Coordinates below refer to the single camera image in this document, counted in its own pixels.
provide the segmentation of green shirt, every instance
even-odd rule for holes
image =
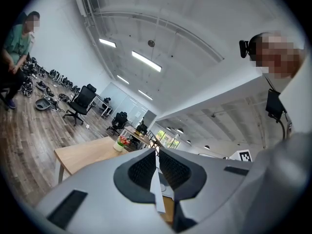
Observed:
[[[27,55],[29,52],[30,36],[22,37],[22,24],[13,26],[10,30],[5,42],[4,49],[12,57],[14,64],[16,65],[21,56]]]

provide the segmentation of potted plant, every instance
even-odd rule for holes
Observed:
[[[129,144],[130,144],[130,140],[128,140],[125,136],[119,136],[117,141],[113,145],[113,148],[118,152],[122,152],[123,147]]]

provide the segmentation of wooden floor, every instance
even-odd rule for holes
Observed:
[[[62,86],[53,87],[56,84],[49,78],[44,78],[54,94],[60,93],[70,97],[73,94]],[[37,87],[34,92],[42,95]],[[110,136],[116,140],[111,130],[106,128],[111,125],[111,118],[100,117],[98,108],[92,108],[86,116],[82,116],[84,124],[74,127],[74,118],[62,118],[64,113],[35,108],[35,101],[40,99],[33,93],[31,98],[22,95],[15,96],[17,108],[6,111],[2,101],[0,102],[0,154],[1,168],[7,177],[12,191],[19,197],[35,206],[52,187],[56,157],[55,148],[66,147],[99,138],[94,133],[88,132],[86,124],[92,131],[96,131],[102,137]],[[69,109],[65,102],[60,102],[59,107]]]

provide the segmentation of window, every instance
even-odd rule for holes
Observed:
[[[159,130],[159,132],[156,135],[159,142],[167,148],[174,148],[176,149],[180,143],[180,141],[176,140],[171,135],[165,133],[163,130]]]

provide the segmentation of wooden desk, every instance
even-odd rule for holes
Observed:
[[[169,225],[172,225],[174,221],[174,211],[175,211],[175,203],[174,201],[169,198],[163,196],[163,201],[164,201],[164,206],[165,206],[165,211],[166,213],[161,214],[160,216],[162,217],[163,220],[166,221]]]
[[[128,153],[126,150],[117,152],[113,148],[114,143],[115,141],[110,137],[105,137],[74,146],[55,149],[54,153],[57,157],[55,183],[59,184],[62,182],[64,169],[72,175],[81,168],[94,162]]]
[[[145,145],[150,145],[150,140],[146,135],[140,137],[139,135],[135,134],[136,130],[134,127],[132,126],[125,127],[120,135],[123,135],[125,132],[129,133],[131,136],[138,139],[139,141],[142,141]]]

